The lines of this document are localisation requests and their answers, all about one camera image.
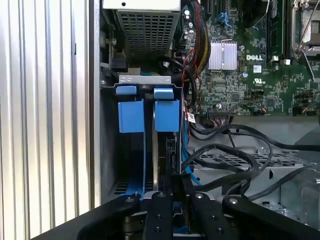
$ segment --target capacitor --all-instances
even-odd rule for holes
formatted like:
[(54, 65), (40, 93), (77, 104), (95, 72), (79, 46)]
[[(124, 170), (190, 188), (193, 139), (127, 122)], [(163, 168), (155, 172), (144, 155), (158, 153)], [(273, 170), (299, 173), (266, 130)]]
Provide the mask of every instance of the capacitor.
[(217, 103), (217, 104), (215, 105), (215, 107), (216, 107), (217, 109), (222, 109), (221, 103)]
[(246, 79), (248, 76), (249, 76), (249, 74), (248, 74), (246, 71), (244, 71), (244, 72), (242, 73), (242, 77), (244, 77), (245, 79)]

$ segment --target black cable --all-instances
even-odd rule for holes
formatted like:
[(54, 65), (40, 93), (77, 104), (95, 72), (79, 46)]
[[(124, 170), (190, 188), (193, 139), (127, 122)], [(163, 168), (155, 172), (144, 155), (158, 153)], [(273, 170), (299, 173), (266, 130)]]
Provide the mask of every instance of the black cable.
[(168, 63), (170, 63), (172, 65), (175, 65), (181, 71), (183, 71), (185, 69), (185, 74), (186, 74), (187, 78), (190, 81), (191, 91), (192, 91), (191, 103), (187, 107), (190, 108), (190, 107), (195, 106), (196, 105), (196, 101), (197, 101), (197, 85), (196, 85), (196, 80), (195, 80), (194, 76), (192, 75), (192, 73), (189, 71), (189, 69), (187, 67), (183, 66), (183, 64), (178, 62), (177, 60), (172, 59), (172, 58), (167, 57), (167, 56), (161, 56), (159, 58), (159, 61), (168, 62)]
[(195, 136), (198, 140), (201, 141), (208, 141), (213, 139), (215, 136), (217, 136), (220, 133), (223, 133), (226, 130), (229, 129), (239, 129), (239, 130), (244, 130), (247, 131), (249, 133), (252, 133), (254, 135), (260, 136), (262, 138), (264, 138), (267, 142), (269, 142), (270, 144), (281, 148), (281, 149), (287, 149), (287, 150), (295, 150), (295, 151), (312, 151), (312, 152), (320, 152), (320, 146), (319, 145), (289, 145), (289, 144), (283, 144), (280, 143), (268, 136), (266, 136), (265, 134), (263, 134), (262, 132), (250, 127), (250, 126), (245, 126), (245, 125), (240, 125), (240, 124), (230, 124), (230, 125), (225, 125), (225, 126), (221, 126), (219, 128), (213, 128), (213, 129), (199, 129), (195, 126), (195, 124), (191, 124), (191, 128), (193, 130), (195, 130), (198, 134), (202, 134), (202, 135), (209, 135), (211, 134), (209, 137), (206, 138), (199, 138), (197, 136), (195, 136), (194, 134), (192, 136)]
[(304, 166), (304, 167), (298, 168), (297, 170), (294, 170), (294, 171), (290, 172), (289, 174), (287, 174), (286, 176), (284, 176), (283, 178), (281, 178), (279, 181), (277, 181), (275, 184), (271, 185), (267, 189), (265, 189), (265, 190), (263, 190), (263, 191), (261, 191), (259, 193), (256, 193), (256, 194), (254, 194), (252, 196), (249, 196), (248, 200), (249, 201), (254, 201), (254, 200), (260, 199), (260, 198), (262, 198), (264, 196), (267, 196), (267, 195), (273, 193), (275, 190), (277, 190), (279, 187), (281, 187), (286, 182), (288, 182), (291, 179), (293, 179), (298, 174), (304, 172), (307, 169), (311, 169), (311, 168), (315, 168), (315, 167), (319, 167), (319, 166), (320, 166), (320, 164)]
[(186, 169), (186, 167), (189, 166), (194, 161), (194, 159), (198, 159), (203, 153), (205, 153), (211, 149), (218, 149), (218, 150), (221, 150), (227, 154), (239, 157), (239, 158), (245, 160), (247, 163), (249, 163), (252, 168), (257, 167), (257, 172), (259, 170), (259, 164), (257, 163), (257, 161), (251, 155), (245, 153), (244, 151), (234, 149), (230, 146), (226, 146), (226, 145), (222, 145), (222, 144), (218, 144), (218, 143), (211, 143), (211, 144), (208, 144), (208, 145), (205, 145), (205, 146), (199, 148), (197, 151), (195, 151), (193, 154), (191, 154), (188, 157), (188, 159), (184, 163), (181, 164), (181, 172), (183, 172)]
[[(182, 147), (183, 147), (184, 151), (188, 155), (188, 157), (191, 156), (191, 153), (186, 148), (186, 144), (184, 143), (184, 138), (183, 137), (181, 138), (181, 144), (182, 144)], [(202, 167), (209, 168), (209, 169), (226, 170), (226, 171), (230, 171), (230, 172), (233, 172), (233, 173), (244, 172), (243, 169), (241, 169), (239, 167), (236, 167), (236, 166), (233, 166), (233, 165), (230, 165), (230, 164), (227, 164), (227, 163), (208, 162), (208, 161), (204, 161), (204, 160), (202, 160), (200, 158), (195, 158), (194, 162), (199, 164), (199, 165), (201, 165)]]
[(230, 139), (230, 142), (231, 142), (232, 147), (235, 149), (235, 148), (236, 148), (236, 145), (235, 145), (234, 140), (232, 139), (230, 130), (228, 130), (228, 136), (229, 136), (229, 139)]
[(187, 161), (185, 161), (181, 165), (181, 171), (184, 171), (184, 169), (195, 159), (198, 159), (204, 152), (210, 150), (210, 149), (218, 149), (221, 151), (224, 151), (228, 154), (237, 156), (246, 162), (248, 162), (249, 165), (251, 165), (251, 168), (248, 171), (242, 171), (239, 173), (231, 174), (228, 176), (224, 176), (222, 178), (219, 178), (213, 182), (210, 182), (208, 184), (202, 185), (202, 186), (195, 186), (195, 191), (200, 191), (200, 192), (208, 192), (212, 189), (221, 187), (226, 184), (233, 184), (240, 182), (242, 180), (247, 180), (253, 178), (257, 172), (259, 171), (259, 164), (258, 162), (249, 154), (245, 153), (244, 151), (234, 149), (232, 147), (218, 144), (218, 143), (212, 143), (208, 144), (207, 146), (201, 147), (198, 149), (195, 153), (193, 153)]
[[(248, 136), (248, 137), (253, 137), (253, 138), (256, 138), (256, 139), (260, 139), (262, 140), (265, 144), (268, 145), (269, 147), (269, 155), (268, 155), (268, 158), (266, 159), (265, 163), (262, 165), (262, 167), (259, 169), (258, 173), (256, 174), (256, 176), (253, 177), (253, 179), (255, 179), (258, 175), (260, 175), (270, 164), (271, 162), (271, 159), (273, 157), (273, 154), (274, 154), (274, 151), (273, 151), (273, 148), (271, 146), (271, 144), (266, 140), (264, 139), (263, 137), (259, 136), (259, 135), (255, 135), (255, 134), (251, 134), (251, 133), (238, 133), (238, 132), (231, 132), (230, 133), (231, 135), (235, 135), (235, 136)], [(246, 191), (249, 189), (250, 187), (250, 183), (251, 183), (251, 180), (248, 180), (240, 189), (240, 194), (241, 195), (244, 195), (246, 193)]]

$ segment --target dell logo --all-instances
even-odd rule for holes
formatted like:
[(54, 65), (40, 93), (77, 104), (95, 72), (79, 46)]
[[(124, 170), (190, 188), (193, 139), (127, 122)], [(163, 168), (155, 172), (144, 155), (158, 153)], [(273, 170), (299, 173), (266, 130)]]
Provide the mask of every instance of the dell logo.
[(263, 61), (262, 56), (261, 55), (247, 55), (246, 59), (248, 61)]

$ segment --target sticker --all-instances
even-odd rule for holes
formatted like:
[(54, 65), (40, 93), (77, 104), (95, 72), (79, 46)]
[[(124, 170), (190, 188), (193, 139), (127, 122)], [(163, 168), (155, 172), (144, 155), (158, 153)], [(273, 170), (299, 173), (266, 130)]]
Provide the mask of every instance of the sticker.
[(272, 0), (272, 18), (278, 15), (278, 0)]
[(262, 73), (262, 66), (261, 65), (253, 65), (253, 73), (254, 74), (261, 74)]
[(195, 115), (193, 115), (190, 112), (188, 112), (188, 122), (194, 123), (194, 124), (196, 123)]

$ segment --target wire bundle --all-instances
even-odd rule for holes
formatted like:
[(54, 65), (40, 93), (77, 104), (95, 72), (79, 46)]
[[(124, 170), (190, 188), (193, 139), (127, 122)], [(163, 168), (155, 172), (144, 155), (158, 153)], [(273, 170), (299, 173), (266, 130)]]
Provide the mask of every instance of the wire bundle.
[[(263, 166), (260, 169), (259, 169), (259, 167), (257, 168), (257, 162), (256, 162), (256, 160), (254, 158), (252, 158), (247, 153), (245, 153), (245, 152), (243, 152), (241, 150), (238, 150), (236, 148), (232, 148), (232, 147), (229, 147), (229, 146), (224, 146), (224, 145), (212, 143), (212, 144), (208, 144), (208, 145), (198, 149), (194, 154), (191, 154), (189, 156), (187, 161), (185, 161), (181, 165), (181, 170), (182, 171), (184, 170), (184, 168), (186, 166), (188, 166), (192, 162), (196, 162), (196, 163), (202, 165), (203, 167), (208, 167), (208, 168), (212, 168), (212, 169), (225, 169), (226, 167), (223, 166), (221, 168), (219, 166), (220, 164), (209, 163), (209, 162), (205, 162), (205, 161), (199, 159), (199, 157), (204, 152), (206, 152), (208, 150), (211, 150), (211, 149), (219, 149), (219, 150), (221, 150), (221, 151), (223, 151), (225, 153), (231, 154), (233, 156), (237, 156), (237, 157), (245, 160), (250, 165), (250, 168), (249, 168), (248, 171), (239, 170), (239, 169), (237, 169), (235, 167), (233, 167), (232, 169), (229, 168), (228, 170), (231, 171), (231, 172), (234, 172), (235, 174), (224, 176), (222, 178), (214, 180), (214, 181), (212, 181), (210, 183), (207, 183), (205, 185), (195, 186), (194, 187), (195, 191), (207, 192), (207, 191), (216, 189), (216, 188), (224, 186), (224, 185), (234, 184), (227, 191), (225, 196), (228, 196), (232, 192), (232, 190), (235, 190), (238, 187), (241, 187), (240, 188), (240, 194), (243, 196), (245, 194), (245, 192), (248, 190), (248, 188), (250, 187), (250, 182), (254, 178), (256, 178), (259, 174), (261, 174), (266, 169), (266, 167), (269, 165), (269, 163), (271, 162), (272, 155), (273, 155), (273, 149), (272, 149), (271, 145), (274, 145), (274, 146), (282, 148), (282, 149), (287, 149), (287, 150), (320, 152), (320, 146), (318, 146), (318, 145), (289, 145), (289, 144), (283, 144), (283, 143), (280, 143), (280, 142), (278, 142), (278, 141), (266, 136), (265, 134), (261, 133), (260, 131), (254, 129), (252, 127), (245, 126), (245, 125), (240, 125), (240, 124), (227, 124), (227, 125), (221, 126), (219, 128), (205, 129), (205, 130), (197, 129), (196, 127), (195, 127), (195, 129), (199, 133), (212, 134), (210, 136), (211, 139), (214, 138), (216, 135), (218, 135), (220, 133), (223, 133), (223, 132), (226, 132), (226, 131), (230, 135), (249, 136), (249, 137), (253, 137), (253, 138), (258, 138), (258, 139), (264, 141), (269, 147), (269, 156), (268, 156), (266, 162), (263, 164)], [(299, 168), (296, 171), (293, 171), (293, 172), (289, 173), (288, 175), (286, 175), (285, 177), (283, 177), (281, 180), (279, 180), (277, 183), (275, 183), (271, 187), (267, 188), (266, 190), (264, 190), (264, 191), (262, 191), (260, 193), (257, 193), (257, 194), (255, 194), (253, 196), (250, 196), (248, 199), (250, 201), (254, 201), (254, 200), (258, 199), (258, 198), (264, 197), (264, 196), (274, 192), (282, 184), (284, 184), (287, 181), (291, 180), (297, 174), (302, 173), (303, 171), (305, 171), (307, 169), (314, 168), (314, 167), (317, 167), (317, 166), (318, 165), (312, 165), (312, 166), (306, 166), (306, 167)]]
[[(195, 107), (197, 102), (197, 85), (196, 78), (200, 79), (199, 75), (205, 69), (211, 53), (211, 45), (209, 39), (208, 28), (205, 21), (205, 14), (202, 6), (197, 0), (189, 0), (185, 2), (190, 10), (191, 21), (195, 26), (195, 45), (194, 49), (188, 53), (183, 64), (174, 58), (162, 56), (160, 62), (168, 62), (171, 65), (179, 68), (181, 72), (171, 75), (171, 81), (180, 86), (181, 81), (189, 80), (191, 85), (192, 97), (188, 107)], [(186, 85), (186, 92), (189, 91), (189, 85)]]

